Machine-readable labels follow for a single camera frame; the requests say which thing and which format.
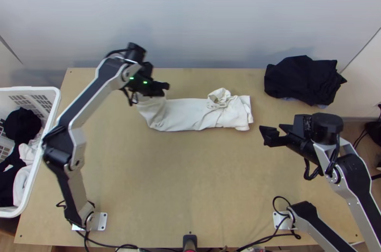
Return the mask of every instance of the white laundry basket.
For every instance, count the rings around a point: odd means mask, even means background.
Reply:
[[[5,120],[9,113],[20,107],[30,109],[42,121],[44,128],[42,140],[53,126],[60,100],[61,92],[55,87],[19,86],[0,88],[0,119]],[[0,161],[3,161],[12,152],[13,146],[14,142],[6,137],[2,121],[0,121]],[[40,142],[20,206],[0,207],[0,217],[16,217],[26,208],[41,163],[42,153]]]

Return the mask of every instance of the tabletop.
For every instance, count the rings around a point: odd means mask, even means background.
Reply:
[[[62,83],[61,113],[94,78],[93,68],[68,69]],[[83,126],[87,138],[82,169],[88,199],[108,213],[105,231],[90,238],[112,245],[181,247],[192,233],[199,247],[239,247],[273,234],[272,199],[309,201],[320,217],[349,242],[361,241],[350,210],[325,178],[303,178],[301,156],[286,147],[263,145],[259,125],[292,124],[295,114],[321,111],[264,92],[264,70],[155,69],[153,77],[171,84],[168,99],[207,98],[225,87],[250,95],[254,123],[249,131],[211,128],[160,132],[150,129],[121,91],[112,92]],[[82,246],[62,208],[55,175],[41,164],[16,243]],[[279,209],[286,204],[279,202]],[[315,241],[278,237],[268,245]]]

